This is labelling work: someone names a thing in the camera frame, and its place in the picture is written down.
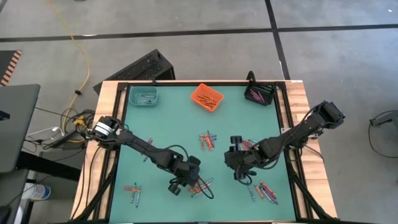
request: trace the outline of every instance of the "wooden table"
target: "wooden table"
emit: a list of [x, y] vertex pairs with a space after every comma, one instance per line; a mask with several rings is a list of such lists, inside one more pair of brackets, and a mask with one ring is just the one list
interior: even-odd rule
[[[274, 81], [280, 81], [280, 80], [258, 80], [258, 82], [274, 82]], [[117, 87], [118, 83], [151, 83], [152, 81], [148, 80], [141, 80], [141, 81], [105, 81], [103, 82], [101, 93], [99, 94], [99, 99], [98, 99], [98, 104], [96, 108], [96, 114], [94, 118], [94, 122], [97, 122], [97, 120], [101, 116], [112, 116], [113, 109], [115, 106], [115, 99], [116, 99], [116, 92], [117, 92]], [[236, 83], [241, 83], [241, 82], [247, 82], [247, 80], [162, 80], [162, 81], [157, 81], [158, 83], [189, 83], [189, 82], [207, 82], [207, 83], [219, 83], [219, 82], [236, 82]], [[290, 110], [292, 113], [292, 118], [294, 125], [298, 124], [302, 118], [305, 116], [305, 113], [310, 109], [308, 105], [308, 100], [307, 100], [307, 95], [305, 94], [305, 89], [304, 89], [304, 84], [302, 81], [285, 81], [286, 89], [287, 89], [287, 96], [289, 98], [289, 105], [290, 105]], [[118, 113], [117, 113], [117, 118], [121, 119], [122, 113], [123, 113], [123, 107], [124, 107], [124, 97], [125, 97], [126, 91], [121, 92], [121, 97], [120, 102], [119, 102], [119, 108], [118, 108]], [[284, 105], [284, 100], [282, 98], [282, 94], [278, 94], [279, 97], [279, 103], [280, 103], [280, 110], [282, 113], [282, 120], [283, 124], [285, 127], [289, 127], [289, 124], [287, 122], [287, 113], [285, 110], [285, 105]], [[93, 161], [93, 167], [91, 171], [91, 184], [90, 188], [88, 189], [88, 175], [90, 173], [90, 166], [89, 164], [93, 160], [93, 156], [95, 154], [95, 151], [98, 148], [98, 143], [97, 142], [89, 142], [88, 147], [86, 150], [86, 157], [85, 157], [85, 166], [84, 172], [85, 172], [85, 184], [84, 184], [84, 189], [83, 189], [83, 195], [81, 198], [80, 206], [77, 208], [76, 216], [78, 216], [85, 208], [86, 205], [86, 198], [88, 195], [88, 202], [91, 201], [93, 196], [98, 190], [99, 182], [100, 182], [100, 176], [101, 176], [101, 171], [103, 167], [103, 162], [104, 162], [104, 150], [99, 150], [96, 157], [94, 158]], [[317, 140], [309, 140], [308, 141], [308, 146], [312, 147], [313, 149], [317, 150], [320, 152], [319, 144]], [[114, 154], [111, 154], [111, 159], [109, 160], [109, 169], [108, 172], [110, 171], [111, 164], [113, 161]], [[305, 175], [305, 180], [307, 183], [307, 188], [315, 198], [315, 200], [323, 207], [323, 209], [331, 216], [336, 217], [336, 210], [335, 210], [335, 205], [333, 203], [333, 198], [331, 196], [330, 188], [329, 188], [329, 182], [328, 182], [328, 177], [326, 176], [326, 170], [323, 165], [323, 161], [321, 158], [319, 158], [316, 154], [314, 154], [311, 151], [308, 150], [303, 150], [303, 155], [301, 157], [302, 160], [302, 165], [303, 165], [303, 171]], [[78, 188], [76, 191], [76, 197], [75, 197], [75, 202], [73, 204], [73, 210], [74, 212], [76, 210], [76, 207], [78, 206], [79, 198], [81, 196], [81, 187], [83, 183], [83, 175], [80, 176], [80, 181], [78, 184]], [[297, 190], [297, 196], [298, 196], [298, 204], [300, 207], [300, 214], [301, 217], [307, 217], [305, 213], [305, 205], [303, 201], [303, 197], [301, 192], [296, 188]], [[108, 204], [108, 192], [109, 189], [104, 193], [100, 210], [99, 210], [99, 216], [98, 218], [105, 218], [105, 211], [106, 211], [106, 206]]]

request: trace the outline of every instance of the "table frame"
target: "table frame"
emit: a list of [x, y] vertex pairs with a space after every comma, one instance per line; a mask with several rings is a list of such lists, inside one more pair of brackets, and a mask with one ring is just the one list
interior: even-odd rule
[[[290, 106], [289, 103], [289, 97], [291, 98], [291, 96], [288, 95], [288, 89], [293, 90], [293, 91], [297, 91], [294, 90], [294, 86], [297, 85], [301, 85], [302, 90], [303, 90], [303, 94], [300, 93], [301, 97], [305, 98], [305, 102], [302, 105], [299, 105], [301, 107], [303, 107], [301, 113], [305, 114], [308, 110], [308, 102], [307, 102], [307, 97], [305, 95], [305, 91], [303, 89], [303, 83], [301, 81], [279, 81], [279, 80], [258, 80], [257, 82], [259, 83], [266, 83], [266, 84], [270, 84], [270, 85], [275, 85], [278, 87], [278, 90], [276, 91], [275, 97], [274, 97], [274, 102], [275, 102], [275, 109], [277, 112], [277, 118], [278, 118], [278, 124], [280, 126], [280, 128], [291, 128], [294, 125], [296, 125], [298, 122], [300, 122], [300, 120], [303, 118], [303, 115], [301, 117], [301, 119], [298, 117], [298, 114], [295, 114], [295, 119], [293, 117], [292, 114], [292, 108]], [[101, 108], [100, 108], [100, 103], [98, 104], [97, 107], [97, 111], [96, 111], [96, 116], [95, 116], [95, 121], [97, 121], [101, 116], [114, 116], [117, 117], [118, 119], [122, 120], [122, 122], [124, 122], [124, 117], [126, 114], [126, 110], [127, 110], [127, 103], [128, 103], [128, 96], [129, 96], [129, 86], [131, 85], [154, 85], [154, 86], [196, 86], [199, 85], [200, 83], [205, 83], [209, 86], [212, 85], [241, 85], [241, 86], [246, 86], [248, 84], [247, 80], [167, 80], [167, 81], [108, 81], [105, 82], [104, 86], [106, 86], [108, 84], [112, 85], [113, 87], [116, 85], [116, 92], [115, 93], [110, 93], [107, 91], [104, 91], [104, 87], [101, 91], [100, 94], [100, 98], [107, 98], [109, 100], [111, 100], [112, 96], [114, 96], [114, 103], [113, 103], [113, 110], [111, 114], [104, 114], [101, 112]], [[89, 143], [91, 145], [94, 145], [93, 147], [96, 147], [96, 142], [91, 142]], [[318, 144], [317, 142], [310, 142], [309, 144], [311, 144], [312, 147], [315, 147], [314, 145], [316, 145], [316, 149], [319, 150]], [[285, 153], [285, 163], [289, 162], [288, 161], [288, 157], [292, 158], [292, 159], [296, 159], [299, 158], [299, 154], [297, 151], [284, 151]], [[110, 172], [114, 162], [118, 160], [118, 156], [119, 153], [118, 152], [109, 152], [106, 151], [103, 156], [101, 156], [100, 161], [102, 161], [102, 166], [101, 166], [101, 172], [98, 175], [98, 172], [96, 174], [95, 179], [97, 180], [97, 183], [99, 183], [99, 185], [101, 185], [101, 183], [104, 182], [107, 174]], [[304, 168], [303, 168], [303, 163], [301, 159], [298, 159], [296, 162], [292, 162], [292, 164], [294, 165], [295, 171], [298, 173], [298, 176], [300, 178], [300, 180], [304, 183], [304, 185], [306, 185], [306, 178], [305, 178], [305, 172], [304, 172]], [[333, 199], [331, 198], [331, 194], [330, 194], [330, 189], [328, 186], [328, 182], [327, 182], [327, 178], [326, 178], [326, 184], [327, 184], [327, 193], [328, 195], [326, 196], [328, 199], [328, 208], [325, 209], [326, 212], [328, 212], [330, 215], [335, 216], [335, 208], [333, 205]], [[292, 193], [292, 199], [293, 199], [293, 205], [294, 205], [294, 211], [295, 211], [295, 217], [296, 219], [300, 219], [300, 218], [313, 218], [313, 212], [312, 209], [310, 208], [307, 200], [305, 198], [302, 197], [301, 192], [298, 190], [297, 186], [293, 183], [292, 179], [290, 178], [289, 175], [289, 185], [290, 185], [290, 191]], [[90, 188], [90, 190], [88, 192], [84, 192], [83, 194], [85, 196], [89, 196], [88, 198], [92, 198], [92, 196], [94, 196], [96, 189]], [[94, 219], [94, 220], [98, 220], [100, 218], [104, 218], [105, 220], [109, 220], [109, 216], [110, 216], [110, 209], [111, 209], [111, 200], [113, 197], [113, 189], [114, 189], [114, 180], [112, 181], [110, 187], [108, 187], [107, 191], [105, 192], [105, 194], [103, 195], [102, 200], [97, 204], [97, 206], [95, 207], [92, 216], [90, 218]], [[78, 186], [78, 190], [76, 192], [76, 199], [78, 199], [80, 197], [80, 190], [81, 190], [81, 181], [79, 182], [79, 186]], [[77, 200], [75, 200], [75, 204], [73, 206], [73, 211], [76, 209], [77, 206]], [[80, 206], [78, 207], [78, 212], [77, 214], [81, 213], [83, 211], [84, 207]]]

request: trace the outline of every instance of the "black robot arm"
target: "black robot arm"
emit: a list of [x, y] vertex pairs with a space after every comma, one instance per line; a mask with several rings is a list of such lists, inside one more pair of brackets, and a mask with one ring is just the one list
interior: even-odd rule
[[343, 123], [344, 115], [333, 102], [322, 102], [312, 108], [303, 121], [292, 129], [277, 137], [259, 141], [250, 148], [250, 151], [240, 151], [241, 136], [232, 136], [229, 151], [224, 154], [225, 163], [234, 170], [234, 178], [241, 180], [248, 175], [255, 175], [253, 167], [270, 169], [269, 164], [277, 162], [284, 149], [301, 148], [312, 134], [318, 136], [323, 133], [323, 128], [334, 129]]
[[194, 186], [198, 182], [199, 159], [190, 156], [184, 161], [184, 157], [180, 153], [170, 148], [158, 149], [123, 128], [120, 121], [113, 117], [101, 117], [93, 130], [88, 132], [88, 137], [99, 142], [99, 146], [108, 150], [116, 150], [124, 144], [149, 157], [158, 168], [175, 176], [169, 186], [169, 190], [175, 195], [181, 191], [179, 185]]

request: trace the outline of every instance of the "green table surface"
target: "green table surface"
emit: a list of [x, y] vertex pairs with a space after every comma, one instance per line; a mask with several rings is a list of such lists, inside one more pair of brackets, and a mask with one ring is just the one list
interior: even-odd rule
[[[233, 178], [233, 170], [224, 163], [224, 152], [231, 143], [230, 136], [243, 139], [263, 139], [278, 136], [279, 125], [275, 105], [262, 106], [248, 101], [245, 86], [212, 86], [224, 95], [217, 109], [210, 113], [194, 103], [190, 95], [196, 86], [157, 87], [159, 99], [154, 107], [127, 105], [125, 124], [138, 137], [153, 138], [158, 148], [173, 144], [183, 146], [191, 156], [201, 160], [200, 175], [214, 178], [210, 189], [215, 198], [204, 195], [191, 198], [189, 187], [175, 196], [167, 190], [174, 178], [144, 156], [123, 146], [119, 157], [114, 186], [110, 223], [126, 222], [222, 222], [256, 220], [295, 220], [292, 194], [283, 155], [271, 170], [253, 169], [253, 183], [263, 180], [276, 194], [279, 205], [261, 200], [254, 189], [253, 202], [248, 188]], [[199, 135], [217, 135], [213, 151], [201, 150]], [[184, 154], [179, 148], [173, 148]], [[137, 182], [142, 187], [139, 207], [130, 202], [131, 192], [125, 186]]]

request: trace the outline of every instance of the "black basket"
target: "black basket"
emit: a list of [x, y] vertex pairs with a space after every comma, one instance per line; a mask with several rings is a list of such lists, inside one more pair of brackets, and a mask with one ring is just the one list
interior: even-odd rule
[[249, 72], [246, 79], [249, 80], [249, 83], [246, 91], [244, 92], [244, 97], [247, 100], [253, 101], [263, 106], [270, 105], [275, 95], [275, 85], [265, 85], [256, 82], [256, 78], [252, 71]]

